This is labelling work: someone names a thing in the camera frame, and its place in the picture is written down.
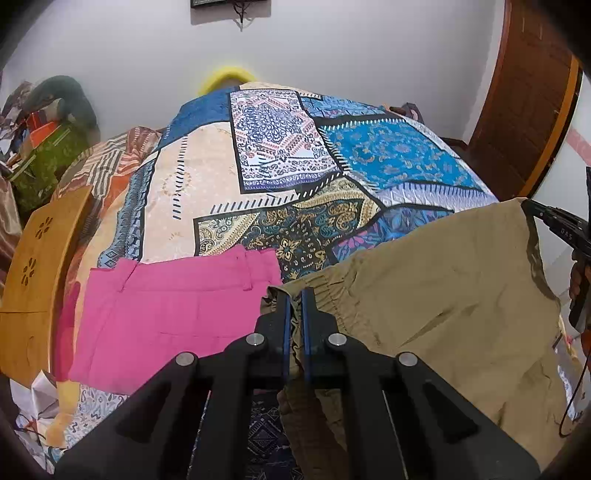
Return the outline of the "person's right hand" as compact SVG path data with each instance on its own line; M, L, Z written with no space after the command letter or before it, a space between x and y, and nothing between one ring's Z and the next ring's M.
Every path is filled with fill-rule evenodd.
M571 307L574 307L574 302L581 291L581 283L583 279L590 280L590 268L585 266L583 260L576 260L570 276L569 296L571 299ZM586 356L590 354L590 329L587 328L581 335L581 344L583 352Z

